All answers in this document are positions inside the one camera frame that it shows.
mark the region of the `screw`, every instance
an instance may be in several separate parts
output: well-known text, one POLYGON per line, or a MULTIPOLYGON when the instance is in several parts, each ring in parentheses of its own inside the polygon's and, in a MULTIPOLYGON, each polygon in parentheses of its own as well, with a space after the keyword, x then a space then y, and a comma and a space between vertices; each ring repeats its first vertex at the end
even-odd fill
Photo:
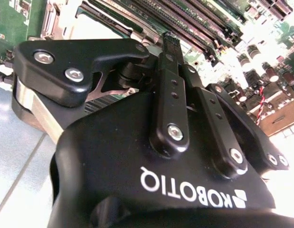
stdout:
POLYGON ((139 44, 136 45, 136 48, 137 48, 137 50, 139 50, 141 52, 144 52, 145 51, 145 49, 141 45, 139 45, 139 44))
POLYGON ((188 70, 191 72, 191 73, 195 73, 196 70, 192 67, 192 66, 188 66, 188 70))
POLYGON ((270 162, 273 165, 278 165, 278 162, 277 162, 276 158, 273 155, 271 155, 270 153, 267 155, 267 158, 270 160, 270 162))
POLYGON ((289 166, 289 163, 288 163, 287 159, 285 159, 284 156, 279 155, 278 157, 279 157, 279 160, 281 161, 281 163, 282 163, 284 166, 289 166))
POLYGON ((243 156, 239 150, 232 148, 229 150, 229 153, 238 164, 243 163, 243 156))
POLYGON ((75 68, 69 68, 65 71, 65 76, 73 82, 81 82, 84 80, 84 75, 81 71, 75 68))
POLYGON ((36 52, 34 54, 34 58, 37 62, 40 62, 43 64, 50 64, 50 63, 54 62, 53 56, 47 52, 44 52, 44 51, 36 52))
POLYGON ((175 125, 168 126, 168 134, 176 141, 183 139, 183 133, 180 128, 175 125))
POLYGON ((218 93, 221 93, 222 92, 222 89, 219 87, 219 86, 215 86, 215 90, 218 92, 218 93))
POLYGON ((166 58, 169 59, 171 62, 174 61, 174 58, 173 58, 171 55, 166 54, 165 56, 166 56, 166 58))

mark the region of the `capacitor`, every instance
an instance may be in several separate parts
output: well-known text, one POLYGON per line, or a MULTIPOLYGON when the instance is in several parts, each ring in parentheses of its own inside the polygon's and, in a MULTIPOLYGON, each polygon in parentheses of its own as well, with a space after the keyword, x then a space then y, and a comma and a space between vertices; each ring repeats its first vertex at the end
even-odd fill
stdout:
POLYGON ((261 62, 262 61, 262 54, 257 48, 256 45, 251 45, 247 48, 248 55, 250 58, 256 62, 261 62))
POLYGON ((294 86, 294 74, 290 73, 289 71, 285 72, 282 77, 286 80, 286 82, 290 86, 294 86))
POLYGON ((249 72, 253 69, 252 63, 246 55, 241 55, 239 62, 243 72, 249 72))
POLYGON ((246 101, 247 97, 245 95, 245 92, 243 91, 242 88, 238 88, 239 94, 237 95, 238 99, 240 102, 246 101))
POLYGON ((233 100, 236 102, 237 105, 240 105, 239 98, 237 96, 234 96, 233 100))
POLYGON ((271 82, 276 82, 279 79, 279 76, 275 72, 274 68, 269 67, 268 69, 265 70, 266 76, 271 82))

